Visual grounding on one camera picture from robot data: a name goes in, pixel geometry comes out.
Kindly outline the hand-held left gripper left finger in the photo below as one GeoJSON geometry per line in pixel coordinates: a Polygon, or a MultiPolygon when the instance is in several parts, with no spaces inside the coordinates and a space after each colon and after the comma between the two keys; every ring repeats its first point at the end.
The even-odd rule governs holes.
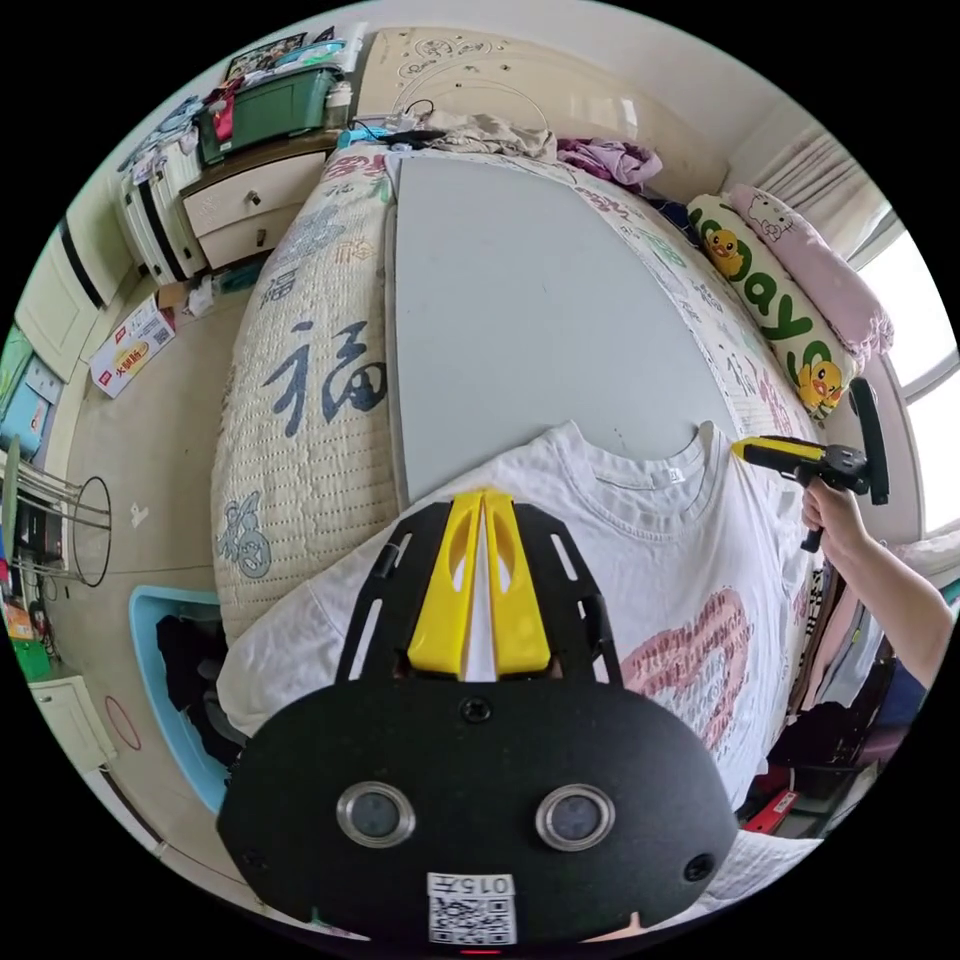
{"type": "Polygon", "coordinates": [[[414,671],[466,676],[473,617],[477,547],[484,495],[461,493],[446,510],[435,559],[407,656],[414,671]]]}

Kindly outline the person's right hand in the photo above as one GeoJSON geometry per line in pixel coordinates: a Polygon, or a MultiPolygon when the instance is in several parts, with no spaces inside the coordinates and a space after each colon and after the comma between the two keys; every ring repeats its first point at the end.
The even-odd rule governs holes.
{"type": "Polygon", "coordinates": [[[855,558],[869,539],[854,495],[812,478],[802,495],[802,519],[811,532],[820,531],[820,546],[837,568],[855,558]]]}

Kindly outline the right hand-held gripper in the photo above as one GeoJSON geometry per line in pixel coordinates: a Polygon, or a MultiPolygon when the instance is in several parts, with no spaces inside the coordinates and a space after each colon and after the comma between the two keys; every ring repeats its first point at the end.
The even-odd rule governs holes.
{"type": "Polygon", "coordinates": [[[785,437],[749,437],[732,444],[745,463],[779,468],[781,476],[806,486],[814,477],[828,487],[869,493],[872,472],[865,455],[842,445],[822,446],[785,437]]]}

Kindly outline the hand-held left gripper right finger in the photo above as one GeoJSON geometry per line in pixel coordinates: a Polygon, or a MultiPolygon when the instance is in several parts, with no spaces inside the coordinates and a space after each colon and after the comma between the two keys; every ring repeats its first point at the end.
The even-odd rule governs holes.
{"type": "Polygon", "coordinates": [[[489,609],[498,678],[544,672],[551,651],[512,498],[485,492],[489,609]]]}

